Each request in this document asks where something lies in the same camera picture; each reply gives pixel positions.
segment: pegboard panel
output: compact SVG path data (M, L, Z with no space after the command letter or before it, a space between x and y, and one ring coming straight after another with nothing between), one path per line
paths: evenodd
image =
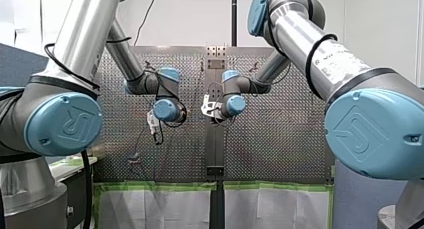
M128 95L118 67L103 56L100 102L104 112L103 158L95 168L96 181L205 181L205 118L199 110L204 94L204 48L134 48L139 62L155 68L180 70L180 100L189 110L179 128L163 126L164 143L156 146L146 122L154 96ZM138 154L130 164L128 158Z
M250 76L272 50L226 48L228 69ZM181 72L180 98L189 110L180 128L163 127L165 142L156 146L146 123L154 96L124 92L124 79L105 53L100 73L104 111L103 157L96 181L206 181L206 124L200 111L205 85L206 48L136 47L142 65L170 66ZM292 68L287 78L266 95L245 95L247 110L226 129L225 180L271 180L329 183L334 157L325 142L324 103L314 97L304 77ZM139 155L137 164L128 158Z
M228 48L228 68L250 77L271 52ZM225 132L225 180L331 183L334 158L325 141L324 102L296 68L269 94L245 99L247 109Z

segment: robotic arm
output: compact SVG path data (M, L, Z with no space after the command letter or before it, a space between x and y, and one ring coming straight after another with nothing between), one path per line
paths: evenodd
M241 93L266 93L292 62L326 101L325 129L338 159L368 177L424 177L424 93L390 68L365 64L325 33L316 0L253 0L249 33L276 51L252 78L223 74L224 100L208 116L225 120L244 110Z
M94 79L106 41L127 81L126 91L156 95L152 114L157 119L184 122L186 109L178 99L179 71L141 67L128 42L121 40L125 35L115 20L120 1L73 0L54 51L48 53L47 68L34 74L24 89L4 88L0 156L67 156L85 150L97 138L102 112Z

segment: metal pole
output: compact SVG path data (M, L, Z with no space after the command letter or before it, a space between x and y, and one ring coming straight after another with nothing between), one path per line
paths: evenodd
M231 46L237 46L237 0L231 3Z

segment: wire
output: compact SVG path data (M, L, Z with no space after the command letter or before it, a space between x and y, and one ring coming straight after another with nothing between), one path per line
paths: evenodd
M265 0L266 12L267 12L267 17L268 17L268 21L267 21L268 33L271 37L272 46L274 46L275 50L277 50L281 55L285 56L286 54L280 49L280 47L276 43L275 38L274 38L274 33L272 32L271 10L269 9L270 8L269 2L270 2L269 0Z
M90 229L91 223L91 205L92 197L93 197L93 189L91 185L91 170L90 170L90 162L88 160L87 151L84 150L81 152L82 162L84 164L84 172L85 172L85 219L83 229Z
M136 45L137 45L138 38L139 38L139 36L140 36L141 28L143 28L144 24L146 23L147 17L149 16L150 9L152 9L152 6L153 6L153 3L154 3L154 2L155 2L155 0L152 0L152 1L150 2L149 8L147 8L146 15L144 15L143 22L141 23L140 27L138 28L138 31L137 31L137 37L135 38L135 41L134 41L134 46L136 46Z
M78 78L79 80L81 80L81 81L83 81L83 82L85 82L85 83L87 83L87 84L89 84L90 86L92 86L93 87L93 89L99 89L100 88L100 86L99 85L97 85L96 83L94 83L94 82L92 82L92 81L90 81L90 80L88 80L88 79L86 79L86 78L84 78L84 77L82 77L82 76L80 76L80 75L78 75L78 74L76 74L76 73L74 73L73 71L71 71L71 70L69 70L69 68L68 67L66 67L61 61L59 61L57 58L56 58L56 56L53 54L53 52L51 52L50 50L49 50L49 48L50 47L54 47L54 45L55 45L55 43L48 43L48 44L46 44L45 46L44 46L44 51L46 52L46 54L47 54L47 56L50 58L50 59L52 59L60 68L62 68L62 70L65 72L65 73L67 73L67 74L69 74L69 75L72 75L72 76L74 76L74 77L76 77L76 78Z
M424 226L424 218L414 223L412 226L408 227L408 229L419 229Z
M129 40L131 40L131 38L132 37L125 37L125 38L122 38L122 39L119 39L119 40L107 40L106 41L106 43L121 43L121 42L125 42L125 41L129 41Z

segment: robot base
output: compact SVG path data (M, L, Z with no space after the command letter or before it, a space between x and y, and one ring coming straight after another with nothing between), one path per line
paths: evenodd
M378 229L407 229L424 216L424 183L409 181L395 205L378 212Z
M1 164L0 181L6 228L66 229L67 188L43 157Z
M66 186L59 184L49 197L6 212L6 228L66 229Z

